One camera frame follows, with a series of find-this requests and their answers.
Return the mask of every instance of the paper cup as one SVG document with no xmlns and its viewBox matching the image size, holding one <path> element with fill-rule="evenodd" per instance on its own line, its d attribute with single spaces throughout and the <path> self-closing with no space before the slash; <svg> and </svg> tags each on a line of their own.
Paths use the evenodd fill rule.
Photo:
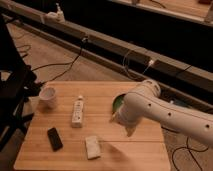
<svg viewBox="0 0 213 171">
<path fill-rule="evenodd" d="M 42 89 L 39 99 L 47 108 L 54 109 L 57 106 L 56 91 L 52 87 Z"/>
</svg>

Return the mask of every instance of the wire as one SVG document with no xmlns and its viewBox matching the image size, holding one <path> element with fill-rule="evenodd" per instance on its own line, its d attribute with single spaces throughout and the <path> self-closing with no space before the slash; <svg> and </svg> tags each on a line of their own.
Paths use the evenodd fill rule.
<svg viewBox="0 0 213 171">
<path fill-rule="evenodd" d="M 168 129 L 168 128 L 164 127 L 164 126 L 161 126 L 161 128 L 164 129 L 164 130 L 166 130 L 166 131 L 168 131 L 168 132 L 172 132 L 172 133 L 175 133 L 175 134 L 179 134 L 179 132 L 177 132 L 177 131 L 175 131 L 175 130 L 172 130 L 172 129 Z"/>
<path fill-rule="evenodd" d="M 178 77 L 181 73 L 186 72 L 186 71 L 187 71 L 189 68 L 191 68 L 191 67 L 192 67 L 192 65 L 189 65 L 189 66 L 187 66 L 185 69 L 180 70 L 179 72 L 177 72 L 177 73 L 173 76 L 174 80 L 176 80 L 177 77 Z M 171 90 L 171 88 L 172 88 L 172 87 L 169 86 L 168 88 L 162 90 L 162 93 L 168 92 L 169 90 Z"/>
<path fill-rule="evenodd" d="M 11 36 L 13 39 L 15 39 L 15 40 L 18 40 L 18 39 L 21 39 L 21 38 L 23 38 L 24 36 L 26 36 L 26 35 L 28 35 L 28 34 L 30 34 L 30 33 L 24 33 L 24 34 L 22 34 L 22 35 L 20 35 L 20 36 L 17 36 L 17 37 L 15 37 L 15 36 Z"/>
<path fill-rule="evenodd" d="M 138 49 L 141 49 L 141 47 L 140 47 L 140 48 L 135 48 L 135 49 L 130 49 L 130 50 L 128 50 L 127 53 L 124 55 L 124 57 L 123 57 L 123 62 L 122 62 L 123 69 L 124 69 L 126 75 L 127 75 L 130 79 L 132 79 L 132 80 L 143 79 L 142 76 L 133 77 L 133 76 L 129 73 L 129 64 L 130 64 L 130 60 L 129 60 L 129 58 L 127 58 L 127 57 L 128 57 L 133 51 L 138 50 Z M 151 67 L 151 65 L 148 65 L 148 66 L 144 69 L 144 71 L 142 72 L 142 75 L 144 75 L 145 72 L 146 72 L 150 67 Z"/>
<path fill-rule="evenodd" d="M 166 6 L 165 5 L 163 5 L 162 3 L 160 3 L 160 2 L 158 2 L 158 1 L 156 1 L 156 0 L 149 0 L 150 2 L 153 2 L 153 3 L 155 3 L 155 4 L 158 4 L 158 5 L 160 5 L 162 8 L 164 8 L 164 9 L 166 9 Z"/>
<path fill-rule="evenodd" d="M 16 48 L 18 49 L 18 51 L 20 53 L 25 53 L 31 49 L 31 45 L 22 45 L 22 46 L 17 46 Z"/>
<path fill-rule="evenodd" d="M 190 156 L 192 157 L 192 159 L 193 159 L 194 162 L 196 163 L 196 165 L 199 167 L 199 169 L 200 169 L 201 171 L 203 171 L 201 165 L 199 164 L 199 162 L 197 161 L 197 159 L 195 158 L 195 156 L 192 154 L 192 151 L 198 152 L 198 153 L 203 153 L 203 152 L 206 152 L 206 151 L 209 149 L 209 147 L 206 147 L 205 149 L 202 149 L 202 150 L 197 150 L 197 149 L 191 148 L 191 147 L 189 146 L 189 137 L 187 137 L 187 139 L 186 139 L 186 146 L 178 147 L 178 148 L 176 148 L 176 149 L 172 152 L 172 163 L 173 163 L 173 165 L 174 165 L 174 167 L 175 167 L 175 169 L 176 169 L 177 171 L 180 171 L 180 169 L 177 167 L 177 165 L 176 165 L 176 163 L 175 163 L 175 153 L 176 153 L 177 151 L 181 150 L 181 149 L 187 149 L 188 152 L 189 152 L 189 154 L 190 154 Z"/>
<path fill-rule="evenodd" d="M 61 73 L 61 74 L 55 76 L 54 78 L 52 78 L 52 79 L 49 80 L 49 81 L 54 81 L 54 80 L 56 80 L 57 78 L 63 76 L 63 75 L 64 75 L 65 73 L 67 73 L 68 71 L 70 71 L 70 70 L 72 69 L 72 66 L 74 65 L 74 63 L 75 63 L 75 62 L 77 61 L 77 59 L 81 56 L 82 50 L 83 50 L 83 47 L 81 47 L 81 49 L 80 49 L 78 55 L 77 55 L 77 56 L 75 57 L 75 59 L 72 61 L 72 63 L 70 64 L 70 66 L 69 66 L 68 69 L 66 69 L 63 73 Z"/>
<path fill-rule="evenodd" d="M 69 70 L 72 69 L 74 63 L 77 61 L 77 59 L 78 59 L 78 58 L 81 56 L 81 54 L 82 54 L 83 45 L 81 45 L 80 50 L 79 50 L 79 53 L 77 54 L 77 56 L 75 57 L 75 59 L 72 60 L 71 62 L 47 64 L 47 65 L 43 65 L 43 66 L 37 67 L 37 68 L 33 69 L 32 71 L 37 71 L 37 70 L 39 70 L 39 69 L 46 68 L 46 67 L 50 67 L 50 66 L 69 65 L 69 67 L 68 67 L 64 72 L 60 73 L 59 75 L 56 75 L 55 77 L 53 77 L 52 79 L 50 79 L 50 80 L 48 80 L 48 81 L 54 81 L 54 80 L 56 80 L 57 78 L 63 76 L 65 73 L 67 73 Z"/>
</svg>

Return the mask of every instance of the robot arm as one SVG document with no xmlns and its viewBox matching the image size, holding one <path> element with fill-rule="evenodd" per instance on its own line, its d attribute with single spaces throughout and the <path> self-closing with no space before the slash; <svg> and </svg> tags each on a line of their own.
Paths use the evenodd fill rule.
<svg viewBox="0 0 213 171">
<path fill-rule="evenodd" d="M 155 120 L 213 147 L 213 115 L 167 103 L 158 97 L 160 86 L 145 80 L 130 90 L 112 120 L 125 126 L 131 136 L 142 117 Z"/>
</svg>

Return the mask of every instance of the black smartphone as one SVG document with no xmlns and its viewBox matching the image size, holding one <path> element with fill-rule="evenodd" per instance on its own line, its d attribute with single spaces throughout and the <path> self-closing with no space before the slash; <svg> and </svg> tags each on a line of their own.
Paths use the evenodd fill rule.
<svg viewBox="0 0 213 171">
<path fill-rule="evenodd" d="M 58 135 L 56 128 L 51 128 L 47 131 L 48 138 L 50 140 L 50 144 L 52 146 L 53 151 L 57 151 L 63 147 L 61 139 Z"/>
</svg>

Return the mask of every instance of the small bottle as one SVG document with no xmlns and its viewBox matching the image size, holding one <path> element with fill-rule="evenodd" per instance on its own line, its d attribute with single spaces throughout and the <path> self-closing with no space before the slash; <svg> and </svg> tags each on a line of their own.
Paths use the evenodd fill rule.
<svg viewBox="0 0 213 171">
<path fill-rule="evenodd" d="M 65 22 L 64 12 L 61 10 L 61 7 L 59 6 L 59 3 L 56 3 L 56 6 L 57 6 L 58 20 L 60 22 Z"/>
</svg>

